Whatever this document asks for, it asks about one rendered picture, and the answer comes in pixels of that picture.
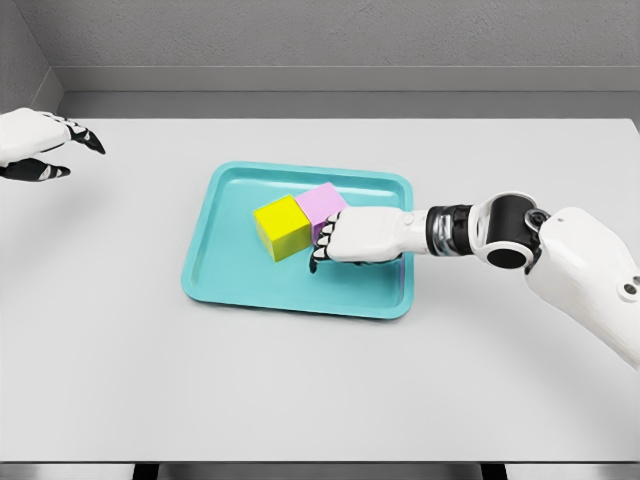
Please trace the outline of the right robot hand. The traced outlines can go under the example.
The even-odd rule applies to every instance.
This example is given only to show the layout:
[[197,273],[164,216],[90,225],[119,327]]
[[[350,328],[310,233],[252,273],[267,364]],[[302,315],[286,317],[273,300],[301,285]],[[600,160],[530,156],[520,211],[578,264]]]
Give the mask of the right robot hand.
[[399,235],[404,212],[392,207],[346,207],[326,219],[309,259],[309,270],[324,261],[385,263],[402,254]]

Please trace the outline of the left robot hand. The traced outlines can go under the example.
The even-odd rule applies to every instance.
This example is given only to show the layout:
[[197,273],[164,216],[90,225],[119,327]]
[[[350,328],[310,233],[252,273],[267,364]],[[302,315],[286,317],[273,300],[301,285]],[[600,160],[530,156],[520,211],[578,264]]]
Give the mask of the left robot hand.
[[106,154],[98,137],[74,120],[26,107],[0,114],[0,178],[39,183],[69,176],[69,168],[36,158],[68,142]]

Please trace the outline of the pink cube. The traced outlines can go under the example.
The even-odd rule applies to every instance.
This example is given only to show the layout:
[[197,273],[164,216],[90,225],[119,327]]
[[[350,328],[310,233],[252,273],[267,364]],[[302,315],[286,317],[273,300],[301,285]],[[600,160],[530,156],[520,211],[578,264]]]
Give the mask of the pink cube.
[[294,197],[311,225],[311,243],[317,241],[328,217],[348,206],[334,185],[326,182]]

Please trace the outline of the yellow cube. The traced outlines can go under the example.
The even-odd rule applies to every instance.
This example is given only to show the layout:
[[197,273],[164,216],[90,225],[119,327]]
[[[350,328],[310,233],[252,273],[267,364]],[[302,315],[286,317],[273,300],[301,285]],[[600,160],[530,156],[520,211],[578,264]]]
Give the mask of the yellow cube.
[[311,244],[311,223],[291,195],[253,212],[259,239],[274,262],[296,254]]

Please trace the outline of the teal rectangular tray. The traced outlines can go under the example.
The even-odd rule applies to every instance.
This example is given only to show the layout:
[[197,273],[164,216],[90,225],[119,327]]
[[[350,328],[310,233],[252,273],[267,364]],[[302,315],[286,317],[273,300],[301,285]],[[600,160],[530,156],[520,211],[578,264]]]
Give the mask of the teal rectangular tray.
[[393,173],[225,163],[204,196],[181,276],[184,292],[219,304],[372,319],[404,315],[413,303],[411,255],[367,266],[324,262],[312,273],[309,249],[274,262],[259,240],[254,210],[325,182],[353,206],[413,207],[409,182]]

